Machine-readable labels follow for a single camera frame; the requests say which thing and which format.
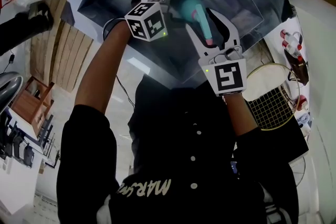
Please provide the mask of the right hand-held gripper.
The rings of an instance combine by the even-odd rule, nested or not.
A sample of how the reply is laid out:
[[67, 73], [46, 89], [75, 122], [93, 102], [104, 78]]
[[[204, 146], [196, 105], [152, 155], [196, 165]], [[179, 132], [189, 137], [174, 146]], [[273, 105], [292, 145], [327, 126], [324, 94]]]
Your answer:
[[241, 93], [247, 88], [247, 69], [238, 30], [223, 14], [213, 9], [207, 9], [207, 13], [222, 36], [220, 48], [223, 50], [208, 54], [206, 43], [186, 24], [185, 29], [200, 57], [198, 64], [216, 96]]

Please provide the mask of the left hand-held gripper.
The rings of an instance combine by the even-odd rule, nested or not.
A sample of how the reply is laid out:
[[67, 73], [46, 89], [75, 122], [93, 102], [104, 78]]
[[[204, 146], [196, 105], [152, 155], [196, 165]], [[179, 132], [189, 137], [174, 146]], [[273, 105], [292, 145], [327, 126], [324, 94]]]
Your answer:
[[171, 21], [184, 20], [177, 9], [168, 7], [170, 2], [171, 0], [132, 0], [131, 10], [124, 17], [132, 36], [147, 42], [167, 37], [167, 13]]

